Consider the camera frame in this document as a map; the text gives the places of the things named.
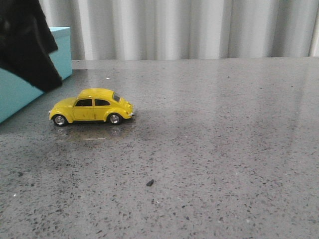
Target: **black cloth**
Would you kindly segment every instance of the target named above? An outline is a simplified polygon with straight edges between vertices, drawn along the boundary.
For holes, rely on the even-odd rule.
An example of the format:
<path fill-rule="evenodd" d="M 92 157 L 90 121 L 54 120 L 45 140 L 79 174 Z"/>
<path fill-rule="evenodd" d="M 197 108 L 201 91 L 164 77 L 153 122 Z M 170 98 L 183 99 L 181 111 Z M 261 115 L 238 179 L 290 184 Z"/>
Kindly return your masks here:
<path fill-rule="evenodd" d="M 47 92 L 62 85 L 49 57 L 55 50 L 38 0 L 0 0 L 1 68 Z"/>

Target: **front fender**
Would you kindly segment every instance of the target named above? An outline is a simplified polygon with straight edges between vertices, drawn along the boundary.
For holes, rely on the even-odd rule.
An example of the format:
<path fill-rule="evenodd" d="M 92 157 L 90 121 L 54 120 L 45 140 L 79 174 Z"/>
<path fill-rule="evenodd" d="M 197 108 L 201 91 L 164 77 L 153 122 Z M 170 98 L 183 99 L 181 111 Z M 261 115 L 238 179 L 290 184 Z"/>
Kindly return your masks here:
<path fill-rule="evenodd" d="M 125 110 L 116 108 L 116 109 L 110 109 L 109 111 L 106 111 L 106 113 L 104 115 L 104 122 L 106 122 L 106 120 L 108 119 L 108 116 L 111 113 L 117 113 L 117 114 L 121 115 L 122 118 L 124 118 L 124 119 L 129 119 L 130 118 L 130 116 L 128 116 L 128 114 L 127 114 L 127 112 Z"/>

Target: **black speck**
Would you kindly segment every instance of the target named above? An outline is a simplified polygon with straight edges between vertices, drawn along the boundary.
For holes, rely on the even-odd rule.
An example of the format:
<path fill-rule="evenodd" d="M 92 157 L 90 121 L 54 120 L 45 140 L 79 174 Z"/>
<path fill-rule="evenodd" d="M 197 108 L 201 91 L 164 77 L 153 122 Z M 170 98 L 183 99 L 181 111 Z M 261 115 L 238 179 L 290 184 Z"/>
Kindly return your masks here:
<path fill-rule="evenodd" d="M 151 185 L 153 185 L 153 183 L 154 183 L 154 179 L 152 179 L 150 182 L 148 182 L 148 183 L 146 184 L 146 186 L 150 187 Z"/>

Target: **teal box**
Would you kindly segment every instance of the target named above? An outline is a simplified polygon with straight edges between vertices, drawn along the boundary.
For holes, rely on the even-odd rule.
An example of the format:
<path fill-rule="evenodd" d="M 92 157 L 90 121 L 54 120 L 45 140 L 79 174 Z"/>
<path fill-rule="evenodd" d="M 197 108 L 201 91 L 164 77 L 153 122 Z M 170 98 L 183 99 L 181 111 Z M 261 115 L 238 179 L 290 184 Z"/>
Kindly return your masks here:
<path fill-rule="evenodd" d="M 58 50 L 50 58 L 62 79 L 72 74 L 69 27 L 51 27 Z M 0 123 L 22 109 L 43 92 L 20 77 L 0 68 Z"/>

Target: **toy car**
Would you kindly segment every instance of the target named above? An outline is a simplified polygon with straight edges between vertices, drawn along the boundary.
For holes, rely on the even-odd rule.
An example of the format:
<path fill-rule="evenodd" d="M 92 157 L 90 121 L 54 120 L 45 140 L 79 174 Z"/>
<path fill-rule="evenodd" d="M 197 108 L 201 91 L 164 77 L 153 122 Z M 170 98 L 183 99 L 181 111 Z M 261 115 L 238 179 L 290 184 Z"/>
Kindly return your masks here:
<path fill-rule="evenodd" d="M 56 103 L 49 119 L 57 126 L 74 121 L 102 120 L 120 124 L 123 119 L 134 116 L 134 106 L 114 91 L 102 88 L 82 90 L 78 97 Z"/>

